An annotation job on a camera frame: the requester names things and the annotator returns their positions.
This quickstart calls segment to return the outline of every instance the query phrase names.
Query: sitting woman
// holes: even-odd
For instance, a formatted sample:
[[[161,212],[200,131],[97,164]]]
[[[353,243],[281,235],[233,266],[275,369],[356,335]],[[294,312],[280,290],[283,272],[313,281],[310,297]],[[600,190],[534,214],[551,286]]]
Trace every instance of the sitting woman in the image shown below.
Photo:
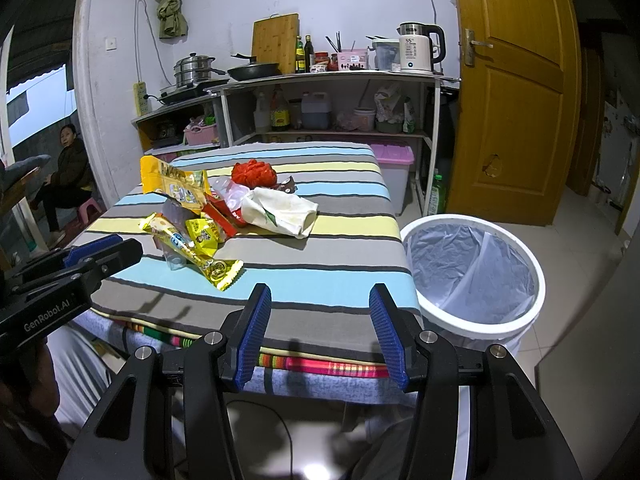
[[[47,175],[44,186],[29,204],[32,210],[36,210],[40,202],[44,202],[51,233],[47,242],[49,248],[58,245],[65,237],[65,232],[58,225],[56,208],[81,206],[91,198],[94,181],[84,143],[76,135],[75,126],[67,124],[62,127],[60,143],[63,149],[58,157],[58,170]]]

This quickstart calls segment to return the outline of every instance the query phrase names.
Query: door handle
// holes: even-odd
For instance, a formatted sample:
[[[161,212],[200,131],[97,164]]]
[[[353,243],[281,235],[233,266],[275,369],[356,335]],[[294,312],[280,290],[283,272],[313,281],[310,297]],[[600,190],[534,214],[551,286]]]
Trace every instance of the door handle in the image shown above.
[[[485,46],[493,48],[493,43],[485,41],[476,41],[476,33],[471,28],[465,29],[465,65],[476,65],[476,46]]]

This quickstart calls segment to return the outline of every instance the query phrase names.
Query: striped tablecloth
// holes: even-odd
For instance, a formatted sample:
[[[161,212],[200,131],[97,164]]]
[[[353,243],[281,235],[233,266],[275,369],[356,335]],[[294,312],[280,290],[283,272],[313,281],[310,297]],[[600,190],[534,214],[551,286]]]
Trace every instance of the striped tablecloth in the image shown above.
[[[83,244],[119,233],[139,240],[139,264],[105,280],[94,311],[184,338],[219,328],[244,305],[256,283],[271,288],[273,311],[262,351],[348,364],[383,362],[369,318],[369,291],[385,283],[396,304],[419,316],[414,282],[380,168],[370,148],[348,142],[248,144],[188,155],[185,170],[230,175],[236,162],[269,162],[282,182],[318,204],[308,239],[249,227],[226,241],[216,257],[241,259],[244,271],[224,292],[193,268],[169,270],[140,219],[158,211],[164,196],[135,188],[78,237]]]

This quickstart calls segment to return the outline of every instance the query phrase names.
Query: metal screw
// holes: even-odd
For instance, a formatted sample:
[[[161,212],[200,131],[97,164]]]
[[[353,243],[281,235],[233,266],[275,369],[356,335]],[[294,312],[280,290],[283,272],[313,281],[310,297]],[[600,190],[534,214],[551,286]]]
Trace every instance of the metal screw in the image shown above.
[[[151,355],[151,346],[141,346],[136,350],[136,357],[138,359],[146,359]]]
[[[431,330],[423,330],[420,332],[420,339],[425,343],[435,343],[438,340],[438,334]]]
[[[204,342],[208,345],[216,345],[222,341],[222,334],[220,332],[209,332],[204,336]]]
[[[501,345],[491,345],[489,348],[491,355],[497,357],[498,359],[502,359],[505,355],[507,355],[507,351],[504,346]]]

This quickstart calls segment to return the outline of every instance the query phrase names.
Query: frying pan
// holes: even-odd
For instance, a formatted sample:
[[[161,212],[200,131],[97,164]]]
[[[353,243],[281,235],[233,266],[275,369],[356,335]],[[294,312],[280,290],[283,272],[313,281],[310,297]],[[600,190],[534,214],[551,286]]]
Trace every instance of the frying pan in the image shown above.
[[[247,79],[258,79],[261,77],[271,77],[274,75],[280,75],[277,63],[256,63],[255,56],[243,56],[242,54],[236,54],[232,57],[238,57],[239,59],[248,59],[248,65],[237,66],[230,68],[227,73],[236,81],[246,81]]]

